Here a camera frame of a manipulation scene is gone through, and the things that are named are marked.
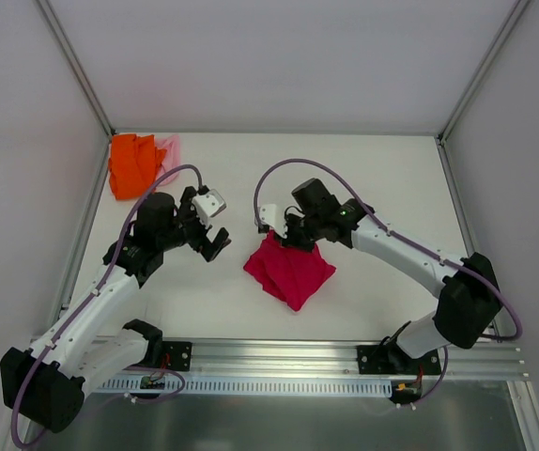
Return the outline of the red t shirt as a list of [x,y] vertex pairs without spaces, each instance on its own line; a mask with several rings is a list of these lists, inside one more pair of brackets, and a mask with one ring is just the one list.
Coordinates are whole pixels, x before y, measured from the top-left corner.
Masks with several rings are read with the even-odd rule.
[[315,244],[311,253],[284,247],[271,231],[250,255],[243,270],[275,299],[299,312],[336,273]]

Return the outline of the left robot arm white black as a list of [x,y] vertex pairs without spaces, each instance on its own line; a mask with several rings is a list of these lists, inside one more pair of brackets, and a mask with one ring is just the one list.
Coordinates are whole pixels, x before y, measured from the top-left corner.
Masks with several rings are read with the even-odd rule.
[[210,262],[224,249],[228,231],[221,228],[213,239],[208,232],[225,207],[218,192],[207,187],[189,186],[179,200],[166,193],[139,200],[78,303],[27,350],[11,348],[2,357],[3,400],[13,414],[61,432],[92,391],[116,372],[158,365],[162,331],[140,319],[128,321],[98,350],[90,345],[103,322],[159,269],[166,252],[187,245]]

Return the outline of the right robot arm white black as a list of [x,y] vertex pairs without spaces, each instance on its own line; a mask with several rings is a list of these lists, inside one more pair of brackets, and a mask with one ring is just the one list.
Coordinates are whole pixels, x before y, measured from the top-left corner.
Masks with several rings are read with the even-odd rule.
[[470,349],[501,311],[487,257],[442,256],[379,225],[373,209],[357,199],[340,203],[320,179],[306,180],[291,194],[300,211],[286,215],[281,244],[309,251],[320,240],[338,242],[389,264],[438,302],[434,312],[405,323],[379,345],[368,359],[378,371],[404,374],[434,350]]

